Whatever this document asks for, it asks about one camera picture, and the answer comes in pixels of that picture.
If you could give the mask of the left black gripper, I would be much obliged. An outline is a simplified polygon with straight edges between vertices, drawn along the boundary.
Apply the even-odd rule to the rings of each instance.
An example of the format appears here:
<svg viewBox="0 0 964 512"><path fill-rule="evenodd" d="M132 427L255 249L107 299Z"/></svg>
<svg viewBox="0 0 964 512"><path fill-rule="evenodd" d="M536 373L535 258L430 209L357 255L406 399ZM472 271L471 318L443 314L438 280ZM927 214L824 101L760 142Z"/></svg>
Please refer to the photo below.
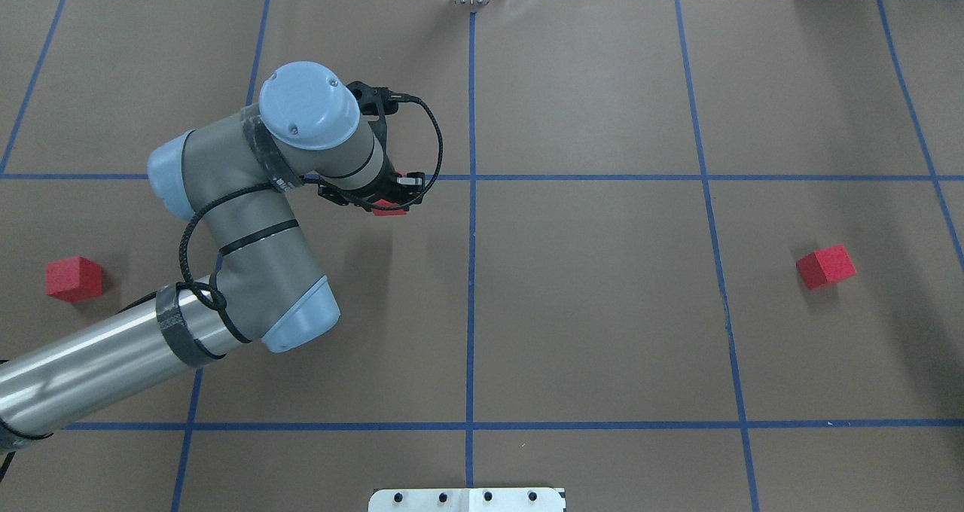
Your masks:
<svg viewBox="0 0 964 512"><path fill-rule="evenodd" d="M343 189L323 177L317 180L317 196L337 206L355 206L371 213L372 204L379 200L390 201L399 206L418 206L425 193L425 173L382 173L368 185L358 189Z"/></svg>

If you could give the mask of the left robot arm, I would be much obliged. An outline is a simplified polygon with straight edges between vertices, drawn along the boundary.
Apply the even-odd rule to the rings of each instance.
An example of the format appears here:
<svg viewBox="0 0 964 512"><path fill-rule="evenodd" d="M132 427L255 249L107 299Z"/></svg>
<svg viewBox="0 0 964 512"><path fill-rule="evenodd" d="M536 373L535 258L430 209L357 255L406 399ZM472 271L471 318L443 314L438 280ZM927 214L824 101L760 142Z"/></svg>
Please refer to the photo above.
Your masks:
<svg viewBox="0 0 964 512"><path fill-rule="evenodd" d="M106 320L2 365L2 452L261 341L285 353L340 319L287 193L307 184L337 206L404 213L436 177L402 175L386 117L424 100L344 83L315 62L280 66L254 102L187 131L148 159L154 195L185 221L180 280Z"/></svg>

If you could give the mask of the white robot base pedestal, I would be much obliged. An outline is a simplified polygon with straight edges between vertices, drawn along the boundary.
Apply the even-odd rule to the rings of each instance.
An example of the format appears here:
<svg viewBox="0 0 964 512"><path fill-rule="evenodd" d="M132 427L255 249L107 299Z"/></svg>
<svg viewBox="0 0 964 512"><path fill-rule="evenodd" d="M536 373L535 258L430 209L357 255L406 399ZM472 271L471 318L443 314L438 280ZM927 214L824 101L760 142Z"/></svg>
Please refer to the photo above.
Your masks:
<svg viewBox="0 0 964 512"><path fill-rule="evenodd" d="M383 489L368 511L566 511L565 490L551 487Z"/></svg>

